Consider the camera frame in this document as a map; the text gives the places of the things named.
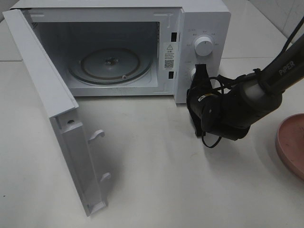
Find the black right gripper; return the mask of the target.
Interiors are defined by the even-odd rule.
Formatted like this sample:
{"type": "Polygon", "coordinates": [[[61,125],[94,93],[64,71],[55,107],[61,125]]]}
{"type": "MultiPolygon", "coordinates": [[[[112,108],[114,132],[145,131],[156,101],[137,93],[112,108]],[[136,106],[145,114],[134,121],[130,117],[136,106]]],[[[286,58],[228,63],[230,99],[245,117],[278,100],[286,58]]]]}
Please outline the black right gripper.
{"type": "Polygon", "coordinates": [[[186,106],[196,136],[210,133],[221,137],[220,93],[213,92],[211,82],[198,83],[209,78],[206,64],[195,65],[195,82],[187,90],[186,106]]]}

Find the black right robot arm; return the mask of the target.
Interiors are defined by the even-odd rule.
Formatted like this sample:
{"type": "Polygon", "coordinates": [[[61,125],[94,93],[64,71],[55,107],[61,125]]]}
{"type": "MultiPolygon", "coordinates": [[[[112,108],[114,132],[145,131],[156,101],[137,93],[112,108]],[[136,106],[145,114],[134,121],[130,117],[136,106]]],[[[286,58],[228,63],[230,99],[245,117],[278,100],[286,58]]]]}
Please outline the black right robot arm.
{"type": "Polygon", "coordinates": [[[206,133],[230,140],[242,139],[250,126],[276,110],[282,94],[304,77],[304,38],[300,37],[263,70],[229,79],[210,77],[197,64],[186,105],[197,137],[206,133]]]}

